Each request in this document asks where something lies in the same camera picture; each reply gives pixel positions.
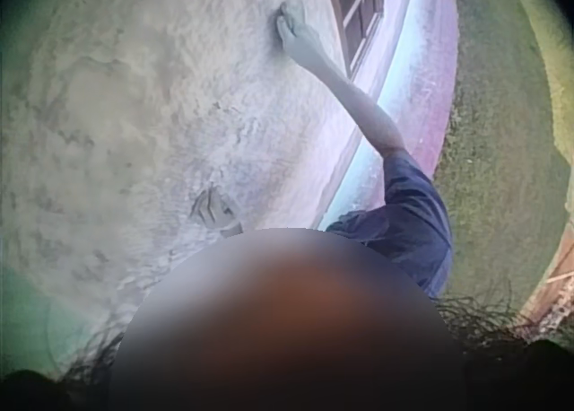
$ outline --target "ground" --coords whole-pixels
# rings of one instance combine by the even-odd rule
[[[519,309],[558,247],[570,166],[520,0],[457,4],[457,86],[435,175],[456,243],[448,293]]]

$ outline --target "stucco wall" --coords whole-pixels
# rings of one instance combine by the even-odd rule
[[[353,126],[282,54],[282,1],[9,2],[4,263],[101,312],[218,238],[189,219],[210,184],[248,230],[310,226]],[[342,66],[330,0],[304,1]]]

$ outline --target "dark hair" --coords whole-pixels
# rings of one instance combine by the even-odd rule
[[[473,299],[435,304],[463,355],[470,409],[545,405],[560,386],[574,385],[574,356],[549,341],[532,343],[536,326],[507,306]],[[94,338],[57,381],[17,372],[3,381],[3,398],[11,409],[108,409],[110,369],[121,340],[109,333]]]

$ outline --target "blue shirt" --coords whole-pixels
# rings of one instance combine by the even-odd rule
[[[427,295],[438,297],[452,265],[447,208],[406,151],[387,157],[383,167],[386,204],[374,211],[344,215],[327,231],[377,251]]]

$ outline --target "window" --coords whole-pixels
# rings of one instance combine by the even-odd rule
[[[383,0],[332,0],[347,72],[356,73],[383,12]]]

